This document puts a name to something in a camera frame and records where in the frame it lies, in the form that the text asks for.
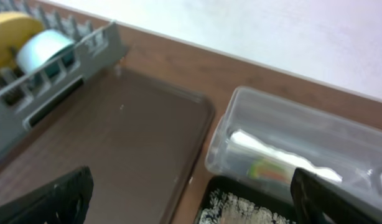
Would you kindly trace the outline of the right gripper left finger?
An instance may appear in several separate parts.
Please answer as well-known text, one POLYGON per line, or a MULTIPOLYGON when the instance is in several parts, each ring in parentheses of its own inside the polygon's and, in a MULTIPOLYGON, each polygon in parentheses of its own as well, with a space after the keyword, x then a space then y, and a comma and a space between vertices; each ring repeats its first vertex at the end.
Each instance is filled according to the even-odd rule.
POLYGON ((85 221, 94 181, 88 166, 75 170, 0 206, 0 224, 85 221))

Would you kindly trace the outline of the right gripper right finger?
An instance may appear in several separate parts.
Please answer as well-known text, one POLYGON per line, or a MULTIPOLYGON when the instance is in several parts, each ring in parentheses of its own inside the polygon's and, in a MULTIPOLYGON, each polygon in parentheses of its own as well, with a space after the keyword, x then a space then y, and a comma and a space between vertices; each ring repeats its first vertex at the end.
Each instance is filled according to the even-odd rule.
POLYGON ((298 223, 381 223, 380 209, 302 168, 294 171, 291 195, 298 223))

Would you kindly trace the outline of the green orange snack wrapper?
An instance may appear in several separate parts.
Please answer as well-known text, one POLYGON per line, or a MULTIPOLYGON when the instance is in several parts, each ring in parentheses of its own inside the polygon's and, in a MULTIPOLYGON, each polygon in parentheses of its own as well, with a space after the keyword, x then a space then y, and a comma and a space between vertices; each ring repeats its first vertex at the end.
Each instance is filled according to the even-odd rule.
POLYGON ((268 159, 257 159, 247 171, 250 179, 270 179, 290 184, 294 170, 268 159))

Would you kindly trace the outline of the rice and food scraps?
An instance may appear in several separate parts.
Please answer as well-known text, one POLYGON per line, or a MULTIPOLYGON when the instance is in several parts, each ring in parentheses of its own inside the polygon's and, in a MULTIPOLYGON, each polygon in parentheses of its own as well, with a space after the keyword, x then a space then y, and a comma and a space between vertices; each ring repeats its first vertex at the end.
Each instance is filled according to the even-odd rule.
POLYGON ((238 197, 233 193, 226 193, 216 189, 208 194, 207 208, 203 208, 197 218, 198 224, 290 224, 290 219, 272 212, 265 207, 238 197))

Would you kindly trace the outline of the white tissue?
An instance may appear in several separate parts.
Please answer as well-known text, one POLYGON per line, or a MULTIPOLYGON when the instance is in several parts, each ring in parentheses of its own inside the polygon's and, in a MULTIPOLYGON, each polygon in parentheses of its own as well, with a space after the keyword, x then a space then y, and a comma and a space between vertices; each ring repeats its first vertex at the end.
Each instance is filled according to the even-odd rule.
POLYGON ((315 166, 311 161, 298 154, 266 144, 242 130, 235 131, 231 135, 230 141, 235 144, 234 150, 239 150, 243 154, 254 154, 258 157, 257 159, 268 159, 278 162, 294 171, 297 168, 302 168, 327 180, 337 183, 342 182, 343 177, 333 169, 315 166))

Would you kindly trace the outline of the light blue bowl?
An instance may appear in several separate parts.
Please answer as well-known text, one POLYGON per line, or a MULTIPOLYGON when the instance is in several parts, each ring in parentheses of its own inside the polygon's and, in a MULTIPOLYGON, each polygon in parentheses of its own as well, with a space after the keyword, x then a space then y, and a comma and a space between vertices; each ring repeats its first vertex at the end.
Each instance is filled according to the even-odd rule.
POLYGON ((24 73, 30 73, 65 53, 62 62, 70 67, 75 61, 74 46, 73 39, 54 29, 45 30, 24 44, 16 55, 16 63, 24 73))

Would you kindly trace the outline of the yellow plate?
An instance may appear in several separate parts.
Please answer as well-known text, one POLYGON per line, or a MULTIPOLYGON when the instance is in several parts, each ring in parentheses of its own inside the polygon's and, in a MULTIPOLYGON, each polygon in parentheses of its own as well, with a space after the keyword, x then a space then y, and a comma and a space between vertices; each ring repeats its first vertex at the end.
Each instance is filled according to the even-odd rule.
POLYGON ((22 46, 44 30, 37 19, 22 12, 0 12, 0 68, 16 68, 15 55, 22 46))

